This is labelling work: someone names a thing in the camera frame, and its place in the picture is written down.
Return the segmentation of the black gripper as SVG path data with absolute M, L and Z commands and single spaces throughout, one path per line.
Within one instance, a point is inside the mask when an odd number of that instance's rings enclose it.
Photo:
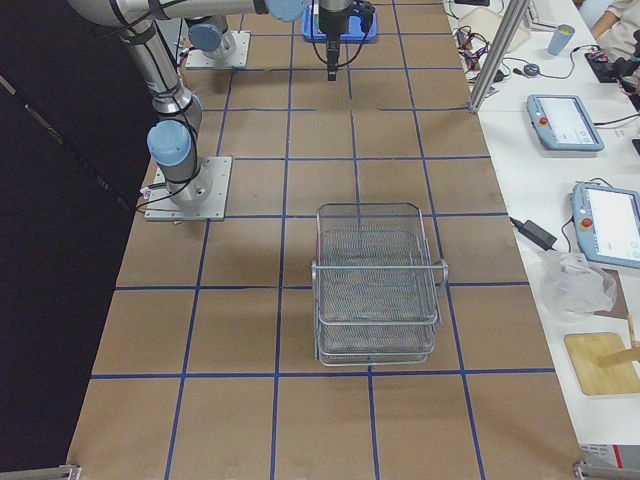
M 320 0 L 319 30 L 326 36 L 327 80 L 336 81 L 340 56 L 341 36 L 348 32 L 354 9 L 352 0 Z

